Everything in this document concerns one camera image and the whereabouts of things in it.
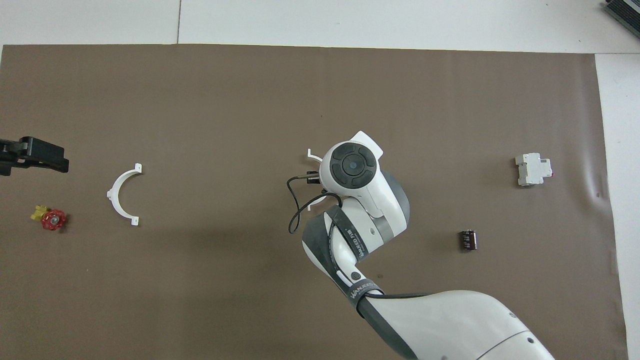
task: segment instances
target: white plastic clip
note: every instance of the white plastic clip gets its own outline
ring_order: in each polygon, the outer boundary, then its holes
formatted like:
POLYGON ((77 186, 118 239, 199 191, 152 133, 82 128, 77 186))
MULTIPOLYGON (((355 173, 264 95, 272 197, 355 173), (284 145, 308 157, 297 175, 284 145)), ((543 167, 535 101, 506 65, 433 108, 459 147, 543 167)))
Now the white plastic clip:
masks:
POLYGON ((134 175, 142 174, 142 164, 136 163, 133 170, 129 170, 124 172, 122 175, 118 176, 115 183, 113 183, 113 187, 107 192, 107 199, 111 200, 113 208, 116 212, 122 215, 125 218, 131 219, 131 225, 138 226, 138 217, 128 214, 128 212, 122 209, 120 205, 120 199, 118 198, 118 194, 120 193, 120 187, 122 184, 130 177, 134 175))

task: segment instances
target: brown surface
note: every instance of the brown surface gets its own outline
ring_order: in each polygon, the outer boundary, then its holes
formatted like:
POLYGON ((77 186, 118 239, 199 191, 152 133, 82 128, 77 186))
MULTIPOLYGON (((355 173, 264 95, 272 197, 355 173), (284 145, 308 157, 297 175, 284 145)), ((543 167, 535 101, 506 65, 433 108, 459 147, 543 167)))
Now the brown surface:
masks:
POLYGON ((227 45, 4 47, 0 136, 70 172, 0 178, 0 357, 397 358, 286 231, 307 147, 360 129, 412 206, 361 267, 387 293, 482 291, 557 359, 626 358, 592 55, 227 45), (556 175, 519 188, 524 152, 556 175), (139 227, 105 196, 135 162, 139 227))

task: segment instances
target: valve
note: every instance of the valve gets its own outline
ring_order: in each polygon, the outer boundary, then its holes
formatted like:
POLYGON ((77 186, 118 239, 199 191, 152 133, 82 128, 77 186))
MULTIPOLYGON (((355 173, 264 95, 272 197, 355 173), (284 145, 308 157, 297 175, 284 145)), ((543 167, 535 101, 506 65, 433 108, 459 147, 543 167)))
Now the valve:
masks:
POLYGON ((42 227, 47 230, 56 230, 67 222, 65 212, 58 209, 49 209, 44 205, 37 205, 36 211, 31 216, 32 220, 42 223, 42 227))

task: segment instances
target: black strap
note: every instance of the black strap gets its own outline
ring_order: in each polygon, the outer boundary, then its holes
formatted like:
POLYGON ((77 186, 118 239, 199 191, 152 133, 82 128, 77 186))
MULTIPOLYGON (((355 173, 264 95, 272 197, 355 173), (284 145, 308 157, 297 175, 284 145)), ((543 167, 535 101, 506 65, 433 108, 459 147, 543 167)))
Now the black strap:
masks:
POLYGON ((337 206, 332 206, 326 213, 331 217, 340 234, 342 234, 342 237, 347 241, 356 260, 360 262, 366 258, 369 255, 367 246, 362 240, 360 233, 356 230, 356 227, 347 217, 347 214, 337 206))
POLYGON ((353 285, 351 285, 349 290, 347 290, 347 293, 346 293, 347 299, 349 299, 353 307, 358 309, 358 303, 360 299, 362 299, 362 297, 367 293, 367 291, 371 291, 371 290, 379 290, 380 292, 382 292, 380 287, 378 287, 378 285, 376 285, 376 283, 373 282, 372 280, 362 279, 360 281, 357 281, 353 285))

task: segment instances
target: black cable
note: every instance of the black cable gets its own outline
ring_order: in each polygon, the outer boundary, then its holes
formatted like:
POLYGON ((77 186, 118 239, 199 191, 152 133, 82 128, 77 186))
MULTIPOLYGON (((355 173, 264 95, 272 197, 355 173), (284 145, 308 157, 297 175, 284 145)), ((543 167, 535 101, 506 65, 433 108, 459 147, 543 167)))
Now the black cable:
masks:
POLYGON ((335 197, 338 200, 338 206, 342 207, 342 199, 340 198, 340 195, 336 193, 327 192, 325 189, 323 189, 323 192, 320 195, 315 196, 313 199, 309 200, 306 204, 300 207, 300 204, 298 202, 298 197, 296 196, 296 194, 293 192, 293 189, 291 188, 291 181, 299 180, 299 179, 308 179, 310 177, 317 177, 317 174, 309 174, 306 176, 294 176, 289 180, 287 180, 287 188, 289 189, 289 192, 291 192, 291 195, 293 196, 293 201, 296 202, 296 209, 297 209, 296 214, 293 215, 293 217, 291 218, 291 221, 289 222, 289 228, 288 228, 289 234, 296 233, 296 231, 300 227, 300 218, 301 218, 300 214, 305 208, 307 208, 307 206, 309 206, 312 202, 316 201, 317 199, 320 199, 321 197, 325 197, 325 196, 335 197), (292 230, 291 226, 293 225, 293 221, 296 219, 297 219, 296 227, 294 227, 292 230))
POLYGON ((304 211, 304 209, 306 209, 307 206, 311 205, 312 202, 325 196, 335 197, 338 200, 338 206, 342 207, 342 199, 340 198, 340 195, 336 193, 326 192, 326 193, 322 193, 320 195, 314 196, 313 198, 311 198, 311 200, 307 201, 306 204, 302 205, 301 208, 298 208, 298 210, 296 211, 296 214, 293 215, 293 217, 291 218, 291 221, 289 222, 289 234, 295 234, 296 231, 298 230, 298 227, 300 226, 300 214, 302 213, 302 211, 304 211), (295 220, 296 218, 298 218, 298 223, 296 224, 296 227, 293 230, 291 230, 291 225, 293 224, 293 220, 295 220))

